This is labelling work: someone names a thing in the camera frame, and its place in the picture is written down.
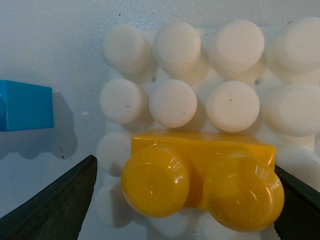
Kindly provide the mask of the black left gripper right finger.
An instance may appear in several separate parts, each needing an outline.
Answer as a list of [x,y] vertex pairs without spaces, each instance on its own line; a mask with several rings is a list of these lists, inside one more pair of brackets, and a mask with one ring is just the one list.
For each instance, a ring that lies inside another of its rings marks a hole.
[[282,240],[320,238],[320,193],[295,176],[275,166],[284,189],[284,206],[274,229]]

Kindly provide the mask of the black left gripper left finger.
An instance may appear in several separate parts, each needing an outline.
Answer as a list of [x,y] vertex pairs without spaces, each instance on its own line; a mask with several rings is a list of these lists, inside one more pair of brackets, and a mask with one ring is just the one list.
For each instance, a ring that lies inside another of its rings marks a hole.
[[76,240],[92,201],[98,164],[89,155],[0,219],[2,240]]

